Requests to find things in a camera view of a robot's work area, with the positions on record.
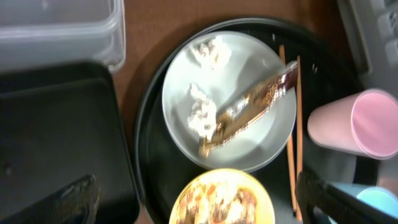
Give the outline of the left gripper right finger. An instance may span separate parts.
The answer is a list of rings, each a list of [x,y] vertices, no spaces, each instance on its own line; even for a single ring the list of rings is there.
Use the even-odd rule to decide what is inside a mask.
[[[313,212],[317,207],[337,223],[397,224],[396,218],[306,172],[298,175],[295,195],[304,223],[317,222]]]

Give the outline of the white tissue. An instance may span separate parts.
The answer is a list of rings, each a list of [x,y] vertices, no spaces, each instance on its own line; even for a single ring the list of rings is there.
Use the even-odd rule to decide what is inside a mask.
[[[188,127],[199,137],[211,141],[217,127],[217,107],[214,101],[194,83],[190,84],[189,94],[194,100],[194,104],[190,116],[187,118]]]
[[[190,51],[202,69],[221,70],[229,62],[232,51],[220,36],[193,45]]]

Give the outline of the brown gold snack wrapper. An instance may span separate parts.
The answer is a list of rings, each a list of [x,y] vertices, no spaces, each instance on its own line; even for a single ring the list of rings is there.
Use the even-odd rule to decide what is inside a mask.
[[[275,75],[255,83],[216,114],[215,131],[200,140],[199,154],[207,158],[271,110],[296,85],[298,62],[292,61]]]

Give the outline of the blue cup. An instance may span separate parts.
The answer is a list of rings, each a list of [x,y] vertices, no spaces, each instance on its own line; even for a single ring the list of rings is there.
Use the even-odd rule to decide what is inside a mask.
[[[397,219],[397,196],[383,187],[333,182],[337,189]]]

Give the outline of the yellow bowl with food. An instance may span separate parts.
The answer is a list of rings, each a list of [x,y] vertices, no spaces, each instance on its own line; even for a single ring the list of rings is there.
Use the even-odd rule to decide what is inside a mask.
[[[215,169],[181,191],[169,223],[275,224],[275,213],[269,194],[255,177],[236,169]]]

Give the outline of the grey plate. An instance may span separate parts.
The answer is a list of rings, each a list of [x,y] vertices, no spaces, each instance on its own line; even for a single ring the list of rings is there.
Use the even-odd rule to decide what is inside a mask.
[[[191,48],[213,39],[225,43],[231,56],[223,68],[201,68]],[[218,108],[222,108],[282,67],[281,59],[270,47],[241,32],[211,32],[188,41],[173,58],[162,87],[165,123],[180,151],[206,169],[234,168],[253,172],[271,163],[284,150],[295,124],[293,89],[258,121],[224,146],[212,150],[207,158],[199,155],[200,137],[188,127],[187,119],[194,104],[188,90],[190,84],[196,84]]]

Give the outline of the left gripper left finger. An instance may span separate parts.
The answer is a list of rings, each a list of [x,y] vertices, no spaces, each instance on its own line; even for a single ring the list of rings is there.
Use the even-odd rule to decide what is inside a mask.
[[[1,224],[94,224],[99,197],[96,177],[86,175]]]

